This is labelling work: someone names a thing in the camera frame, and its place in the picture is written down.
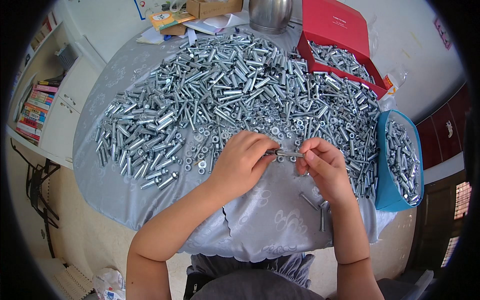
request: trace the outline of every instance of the gray tablecloth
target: gray tablecloth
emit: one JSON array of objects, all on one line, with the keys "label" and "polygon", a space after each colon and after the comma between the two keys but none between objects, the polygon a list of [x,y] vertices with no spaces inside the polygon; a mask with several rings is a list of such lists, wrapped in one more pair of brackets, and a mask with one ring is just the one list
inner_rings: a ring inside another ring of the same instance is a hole
[{"label": "gray tablecloth", "polygon": [[[241,30],[254,32],[248,26]],[[291,50],[298,43],[301,26],[280,36],[264,36],[278,46]],[[73,140],[73,170],[77,184],[87,203],[103,215],[133,229],[142,225],[194,187],[208,174],[200,175],[197,167],[187,172],[172,165],[180,179],[160,192],[157,188],[140,190],[144,179],[122,177],[118,166],[109,162],[100,167],[93,141],[95,128],[117,91],[131,89],[146,78],[162,59],[173,57],[185,40],[173,37],[161,45],[138,44],[138,36],[128,41],[107,64],[93,87],[80,116]],[[192,140],[189,129],[182,131]],[[178,154],[184,157],[187,147]],[[300,177],[290,162],[272,163],[257,185],[242,197],[225,205],[198,226],[180,249],[190,254],[235,257],[241,261],[258,262],[294,252],[310,251],[332,246],[330,215],[326,215],[326,232],[320,232],[320,212],[313,210],[298,197],[303,191],[320,202],[321,196],[313,180]],[[370,242],[376,242],[382,229],[396,213],[376,211],[372,199],[360,199],[360,210]]]}]

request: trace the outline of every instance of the stainless steel kettle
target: stainless steel kettle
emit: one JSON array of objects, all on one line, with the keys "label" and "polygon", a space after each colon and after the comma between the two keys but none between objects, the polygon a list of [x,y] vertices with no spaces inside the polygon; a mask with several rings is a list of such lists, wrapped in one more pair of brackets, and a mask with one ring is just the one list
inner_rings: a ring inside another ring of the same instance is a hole
[{"label": "stainless steel kettle", "polygon": [[292,0],[250,0],[248,10],[252,29],[279,35],[292,17]]}]

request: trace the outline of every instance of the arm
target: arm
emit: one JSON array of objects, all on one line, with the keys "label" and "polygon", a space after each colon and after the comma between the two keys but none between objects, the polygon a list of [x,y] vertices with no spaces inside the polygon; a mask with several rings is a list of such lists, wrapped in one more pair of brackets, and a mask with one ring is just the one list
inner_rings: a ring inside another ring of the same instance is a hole
[{"label": "arm", "polygon": [[127,257],[129,299],[171,299],[166,260],[193,230],[260,179],[279,145],[266,135],[241,131],[229,139],[210,177],[148,221],[135,235]]},{"label": "arm", "polygon": [[348,181],[342,153],[315,137],[300,148],[300,174],[309,171],[332,211],[339,299],[383,299],[372,271],[370,246],[360,209]]}]

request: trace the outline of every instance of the hand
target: hand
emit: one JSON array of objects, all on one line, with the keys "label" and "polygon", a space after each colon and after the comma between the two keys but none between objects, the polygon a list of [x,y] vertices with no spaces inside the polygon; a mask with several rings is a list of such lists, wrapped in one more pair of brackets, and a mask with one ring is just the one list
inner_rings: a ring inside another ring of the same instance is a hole
[{"label": "hand", "polygon": [[299,152],[305,154],[305,159],[297,159],[298,172],[309,171],[325,200],[330,204],[355,200],[340,150],[314,137],[303,142]]},{"label": "hand", "polygon": [[275,155],[262,155],[268,149],[279,147],[264,134],[243,130],[228,140],[205,184],[225,196],[225,203],[228,203],[248,192],[258,182],[275,159]]}]

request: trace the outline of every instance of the red box lid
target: red box lid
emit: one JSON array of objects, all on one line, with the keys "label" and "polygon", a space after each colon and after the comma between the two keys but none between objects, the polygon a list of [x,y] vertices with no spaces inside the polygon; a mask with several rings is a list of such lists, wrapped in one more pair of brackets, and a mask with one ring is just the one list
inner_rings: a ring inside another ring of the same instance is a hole
[{"label": "red box lid", "polygon": [[358,11],[337,0],[303,0],[302,12],[303,31],[370,57],[367,22]]}]

